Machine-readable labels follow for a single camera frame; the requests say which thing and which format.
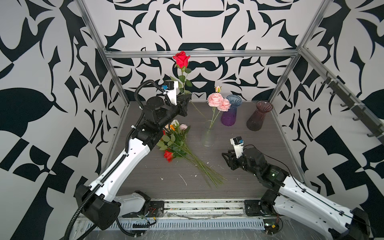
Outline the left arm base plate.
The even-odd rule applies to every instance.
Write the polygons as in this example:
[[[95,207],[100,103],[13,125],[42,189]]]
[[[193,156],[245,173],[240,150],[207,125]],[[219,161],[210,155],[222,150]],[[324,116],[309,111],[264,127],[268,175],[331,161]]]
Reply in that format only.
[[[164,201],[151,201],[148,210],[145,212],[145,217],[160,217],[164,213]]]

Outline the aluminium front rail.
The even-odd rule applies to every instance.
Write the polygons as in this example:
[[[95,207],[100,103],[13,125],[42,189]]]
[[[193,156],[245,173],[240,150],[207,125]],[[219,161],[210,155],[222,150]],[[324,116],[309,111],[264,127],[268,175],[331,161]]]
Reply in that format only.
[[[302,223],[315,223],[324,221],[330,223],[336,216],[328,206],[320,202],[303,202],[286,198],[283,195],[273,196],[270,200],[275,202],[274,209],[282,216],[295,219]],[[111,202],[93,196],[85,201],[77,198],[79,209],[77,215],[83,214],[100,229],[108,228],[118,217],[125,215],[145,215],[149,208],[150,199],[145,199],[138,193],[120,196]],[[207,216],[207,215],[238,215],[240,210],[245,213],[243,203],[221,201],[194,201],[191,203],[165,202],[165,207],[170,206],[169,212],[176,215]]]

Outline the purple blue glass vase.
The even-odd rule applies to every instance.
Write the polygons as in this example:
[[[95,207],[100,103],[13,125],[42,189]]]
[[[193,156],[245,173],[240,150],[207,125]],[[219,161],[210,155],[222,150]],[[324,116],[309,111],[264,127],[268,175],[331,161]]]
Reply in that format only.
[[[224,126],[233,126],[237,118],[237,109],[242,104],[242,98],[237,95],[229,95],[226,99],[230,102],[231,106],[227,112],[223,112],[221,116],[221,123]]]

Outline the clear glass vase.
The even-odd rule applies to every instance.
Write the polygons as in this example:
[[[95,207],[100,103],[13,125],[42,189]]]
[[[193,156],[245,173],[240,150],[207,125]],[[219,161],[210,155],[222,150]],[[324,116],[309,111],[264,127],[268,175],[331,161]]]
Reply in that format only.
[[[214,145],[216,129],[212,120],[206,121],[201,137],[201,144],[205,148],[211,148]]]

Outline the red rose stem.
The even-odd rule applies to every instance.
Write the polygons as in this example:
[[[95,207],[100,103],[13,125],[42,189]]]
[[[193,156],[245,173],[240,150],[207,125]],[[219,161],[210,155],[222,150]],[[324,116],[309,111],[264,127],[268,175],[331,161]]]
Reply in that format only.
[[[172,80],[177,80],[179,82],[179,90],[181,94],[192,94],[190,91],[186,90],[186,87],[192,87],[193,84],[190,80],[188,80],[188,75],[192,72],[189,69],[190,57],[186,54],[185,51],[180,51],[175,54],[172,59],[175,64],[173,68],[177,69],[177,78],[171,77]]]

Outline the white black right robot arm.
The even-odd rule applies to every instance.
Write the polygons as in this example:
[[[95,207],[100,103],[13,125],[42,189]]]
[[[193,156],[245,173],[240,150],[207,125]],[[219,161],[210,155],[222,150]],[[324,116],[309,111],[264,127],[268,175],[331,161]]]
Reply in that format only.
[[[264,214],[289,217],[328,240],[368,240],[368,214],[360,208],[341,206],[300,183],[289,172],[269,164],[256,148],[222,153],[231,170],[253,174],[268,190],[260,199]]]

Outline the mixed artificial flower bouquet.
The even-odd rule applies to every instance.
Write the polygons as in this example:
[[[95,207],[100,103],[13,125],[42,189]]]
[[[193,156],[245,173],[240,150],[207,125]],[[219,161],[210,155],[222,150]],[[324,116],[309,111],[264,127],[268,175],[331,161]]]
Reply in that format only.
[[[209,186],[214,185],[218,187],[223,184],[226,179],[201,161],[191,151],[187,144],[187,136],[190,128],[188,125],[180,124],[178,120],[173,120],[163,128],[163,135],[156,146],[164,152],[164,158],[169,163],[176,158],[186,160],[200,171]]]

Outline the black wall hook rack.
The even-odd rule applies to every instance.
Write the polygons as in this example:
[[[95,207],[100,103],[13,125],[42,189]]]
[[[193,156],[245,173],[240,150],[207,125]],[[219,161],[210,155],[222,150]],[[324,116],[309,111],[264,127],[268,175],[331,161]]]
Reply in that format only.
[[[321,83],[323,87],[329,88],[330,100],[329,111],[331,112],[331,105],[335,97],[342,101],[340,107],[352,111],[355,115],[353,120],[362,122],[370,131],[367,136],[369,138],[376,138],[382,145],[384,144],[384,123],[364,104],[358,97],[339,79],[332,78],[329,72],[320,74],[324,79]]]

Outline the smoky pink glass vase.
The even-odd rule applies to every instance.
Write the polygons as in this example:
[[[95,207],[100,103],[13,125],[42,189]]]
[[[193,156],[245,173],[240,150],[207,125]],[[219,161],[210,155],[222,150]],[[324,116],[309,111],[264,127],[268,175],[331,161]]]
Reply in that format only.
[[[256,110],[251,117],[247,120],[247,128],[251,131],[259,131],[264,123],[267,113],[272,111],[273,105],[268,101],[258,101],[256,103]]]

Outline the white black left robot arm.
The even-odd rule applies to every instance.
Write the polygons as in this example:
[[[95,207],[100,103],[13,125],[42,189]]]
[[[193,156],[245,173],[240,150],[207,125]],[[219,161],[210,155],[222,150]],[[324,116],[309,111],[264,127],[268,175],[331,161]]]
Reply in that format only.
[[[140,191],[125,196],[117,193],[137,164],[161,140],[163,129],[176,116],[187,116],[191,98],[190,94],[178,95],[169,105],[159,96],[147,100],[137,124],[127,136],[123,151],[96,180],[76,189],[74,196],[79,208],[67,227],[66,238],[80,214],[93,223],[93,228],[106,230],[120,216],[145,213],[151,200],[147,195]]]

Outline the pink peony flower stem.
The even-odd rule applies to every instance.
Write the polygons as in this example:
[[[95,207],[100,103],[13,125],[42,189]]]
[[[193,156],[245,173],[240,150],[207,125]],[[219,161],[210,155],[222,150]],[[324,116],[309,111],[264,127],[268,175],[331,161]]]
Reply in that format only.
[[[212,129],[216,119],[221,112],[227,112],[231,108],[231,103],[221,94],[222,87],[217,86],[212,94],[208,96],[208,105],[213,109],[213,116],[209,128]]]

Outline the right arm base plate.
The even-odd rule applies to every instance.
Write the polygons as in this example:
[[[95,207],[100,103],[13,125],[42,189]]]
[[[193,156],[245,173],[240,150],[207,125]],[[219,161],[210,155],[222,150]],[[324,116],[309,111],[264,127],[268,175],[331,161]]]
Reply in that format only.
[[[248,217],[271,217],[280,216],[275,209],[273,200],[245,200],[245,214]]]

